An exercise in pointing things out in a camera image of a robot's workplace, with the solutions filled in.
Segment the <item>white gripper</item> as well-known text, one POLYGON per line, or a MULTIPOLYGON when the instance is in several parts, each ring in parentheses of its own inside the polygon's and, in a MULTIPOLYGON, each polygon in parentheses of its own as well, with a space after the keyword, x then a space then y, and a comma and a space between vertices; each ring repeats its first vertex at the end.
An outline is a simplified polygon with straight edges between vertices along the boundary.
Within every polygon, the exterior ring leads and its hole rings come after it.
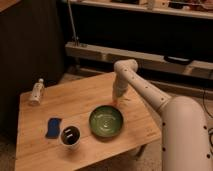
POLYGON ((117 76, 113 83, 112 102, 117 104, 118 98, 120 102, 127 102, 129 99, 124 95, 128 90, 128 82, 122 77, 117 76))

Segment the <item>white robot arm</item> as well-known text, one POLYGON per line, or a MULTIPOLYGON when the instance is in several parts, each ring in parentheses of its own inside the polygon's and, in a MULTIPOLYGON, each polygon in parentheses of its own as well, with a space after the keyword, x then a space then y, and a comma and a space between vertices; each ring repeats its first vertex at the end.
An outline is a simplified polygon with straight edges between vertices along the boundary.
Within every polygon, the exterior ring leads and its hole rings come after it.
POLYGON ((113 100, 129 85, 161 116, 162 171, 213 171, 205 113, 186 96, 172 97, 137 74, 134 59, 114 64, 113 100))

